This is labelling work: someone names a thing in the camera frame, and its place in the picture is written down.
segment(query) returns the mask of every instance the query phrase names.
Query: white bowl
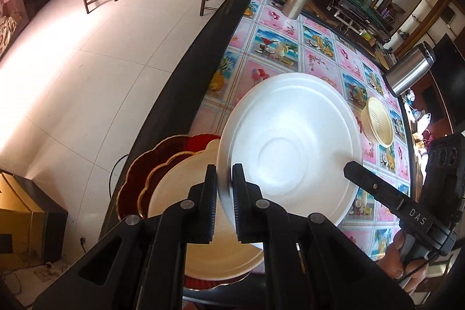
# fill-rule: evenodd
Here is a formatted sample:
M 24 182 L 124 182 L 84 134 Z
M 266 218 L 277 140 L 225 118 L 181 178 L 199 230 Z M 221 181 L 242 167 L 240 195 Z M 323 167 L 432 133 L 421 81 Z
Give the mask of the white bowl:
M 389 147 L 394 141 L 394 128 L 386 107 L 376 97 L 369 97 L 360 115 L 363 132 L 373 144 Z
M 343 169 L 352 160 L 361 164 L 362 154 L 355 117 L 331 85 L 302 73 L 274 76 L 253 87 L 229 116 L 217 159 L 219 198 L 235 227 L 231 168 L 241 163 L 264 198 L 339 224 L 357 193 Z

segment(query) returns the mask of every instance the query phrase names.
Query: tablecloth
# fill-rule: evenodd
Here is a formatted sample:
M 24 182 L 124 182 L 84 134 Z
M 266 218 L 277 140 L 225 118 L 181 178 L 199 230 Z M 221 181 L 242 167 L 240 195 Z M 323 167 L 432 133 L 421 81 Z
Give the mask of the tablecloth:
M 251 0 L 210 83 L 189 134 L 220 135 L 231 111 L 256 84 L 285 72 L 304 72 L 329 83 L 348 102 L 360 127 L 363 165 L 410 195 L 410 161 L 398 99 L 370 58 L 327 27 L 300 15 L 286 18 L 273 0 Z M 360 112 L 368 97 L 388 109 L 395 138 L 390 148 L 370 143 Z M 339 228 L 362 251 L 380 259 L 399 230 L 398 219 L 359 189 Z

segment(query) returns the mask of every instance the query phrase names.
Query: tile floor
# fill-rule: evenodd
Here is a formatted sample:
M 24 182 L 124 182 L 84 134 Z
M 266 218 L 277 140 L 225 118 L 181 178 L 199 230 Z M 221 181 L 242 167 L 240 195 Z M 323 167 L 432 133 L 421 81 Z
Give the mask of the tile floor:
M 213 14 L 199 17 L 199 7 L 101 0 L 87 15 L 82 0 L 52 0 L 0 61 L 0 167 L 68 210 L 68 263 L 82 255 L 81 237 L 87 249 L 97 241 L 110 171 Z

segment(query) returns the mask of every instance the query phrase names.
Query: finger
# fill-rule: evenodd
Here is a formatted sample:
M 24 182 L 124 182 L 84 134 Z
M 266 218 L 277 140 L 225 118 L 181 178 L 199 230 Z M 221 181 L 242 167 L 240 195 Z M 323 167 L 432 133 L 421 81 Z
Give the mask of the finger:
M 395 243 L 391 243 L 384 257 L 378 262 L 378 266 L 391 278 L 401 278 L 404 267 L 400 260 L 400 253 L 396 249 Z
M 396 235 L 394 235 L 394 239 L 392 244 L 396 247 L 396 250 L 400 250 L 405 242 L 405 233 L 403 230 L 399 230 Z
M 408 273 L 412 272 L 413 270 L 417 269 L 418 267 L 420 267 L 420 265 L 422 265 L 424 262 L 425 261 L 423 259 L 411 261 L 407 265 L 407 268 L 405 269 L 405 271 L 408 274 Z M 418 272 L 415 272 L 411 276 L 411 280 L 405 286 L 404 290 L 407 293 L 414 292 L 415 289 L 417 288 L 418 284 L 420 284 L 425 279 L 427 273 L 428 273 L 428 264 L 425 265 L 424 267 L 422 267 Z

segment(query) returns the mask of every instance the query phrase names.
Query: cream plate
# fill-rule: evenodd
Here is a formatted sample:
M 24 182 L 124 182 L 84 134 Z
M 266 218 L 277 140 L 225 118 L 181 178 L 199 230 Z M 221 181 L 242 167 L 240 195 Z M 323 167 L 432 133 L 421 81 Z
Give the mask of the cream plate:
M 235 227 L 231 168 L 241 163 L 264 198 L 337 225 L 357 193 L 343 173 L 352 160 L 362 163 L 362 146 L 343 97 L 315 76 L 277 75 L 253 87 L 228 118 L 216 166 L 219 198 Z
M 148 216 L 156 216 L 170 205 L 184 200 L 191 186 L 205 179 L 206 168 L 215 164 L 219 140 L 211 141 L 205 151 L 174 166 L 155 188 Z M 210 244 L 188 244 L 185 274 L 201 280 L 226 280 L 240 276 L 263 261 L 263 252 L 251 244 L 241 244 L 216 203 L 215 232 Z

